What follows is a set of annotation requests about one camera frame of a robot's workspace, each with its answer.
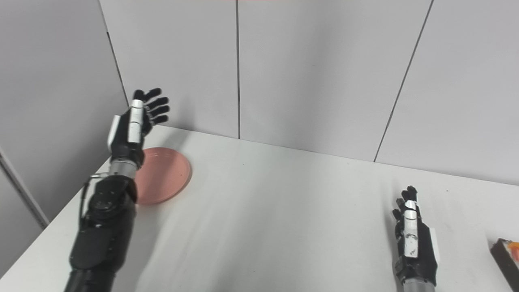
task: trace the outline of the black arm casing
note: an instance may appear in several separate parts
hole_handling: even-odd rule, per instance
[[[128,177],[114,175],[97,183],[72,248],[66,292],[111,290],[130,243],[135,199],[135,183]]]

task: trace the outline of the white thumb segment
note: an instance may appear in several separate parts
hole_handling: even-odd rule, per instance
[[[130,143],[141,142],[143,111],[142,100],[134,99],[130,109],[130,122],[128,125],[128,142]]]

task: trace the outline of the panel seam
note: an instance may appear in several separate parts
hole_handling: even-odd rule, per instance
[[[42,228],[45,229],[50,221],[45,216],[41,208],[38,206],[37,202],[34,198],[27,192],[22,183],[16,178],[15,174],[9,168],[7,162],[4,160],[2,153],[0,153],[0,168],[2,172],[5,174],[7,180],[11,183],[12,187],[15,189],[18,197],[22,200],[23,204],[27,207],[32,217],[36,220],[36,223]]]
[[[389,119],[386,124],[386,128],[384,129],[384,133],[382,134],[382,138],[380,143],[378,144],[377,153],[375,154],[375,158],[373,162],[377,162],[378,152],[380,152],[380,148],[382,147],[382,143],[384,138],[386,137],[386,133],[389,128],[389,124],[391,123],[391,119],[393,118],[394,109],[397,107],[398,99],[400,98],[400,93],[402,92],[402,88],[404,87],[405,79],[407,78],[407,74],[409,73],[409,68],[411,67],[411,63],[413,62],[413,58],[416,53],[416,49],[418,48],[418,43],[420,42],[422,33],[424,32],[425,24],[427,23],[427,19],[429,18],[429,13],[431,12],[432,4],[434,0],[431,0],[431,4],[429,4],[429,9],[427,10],[427,14],[425,15],[424,23],[420,29],[420,33],[418,34],[418,38],[416,39],[415,47],[413,48],[413,53],[411,54],[411,58],[409,59],[409,63],[407,64],[407,69],[405,70],[404,77],[402,79],[402,83],[400,84],[400,88],[398,89],[397,98],[394,100],[393,108],[391,109],[391,113],[389,114]]]
[[[238,139],[241,139],[241,106],[240,106],[240,25],[238,0],[236,0],[236,73],[238,87]]]

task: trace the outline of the pink plate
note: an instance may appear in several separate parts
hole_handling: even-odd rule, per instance
[[[144,164],[135,176],[137,204],[158,204],[182,190],[191,172],[184,155],[162,147],[144,149],[144,155]]]

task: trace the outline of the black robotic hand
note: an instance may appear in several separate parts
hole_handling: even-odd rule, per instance
[[[416,194],[415,188],[407,187],[407,190],[402,191],[402,198],[397,199],[399,209],[393,210],[397,220],[395,236],[399,254],[395,269],[404,287],[406,281],[411,280],[416,287],[432,284],[434,289],[438,264],[434,256],[431,231],[422,222]]]
[[[144,137],[153,126],[168,120],[165,115],[170,108],[167,97],[160,97],[162,90],[155,88],[148,93],[136,90],[130,108],[122,115],[115,116],[108,136],[108,148],[113,160],[130,160],[140,168],[144,162],[142,146]]]

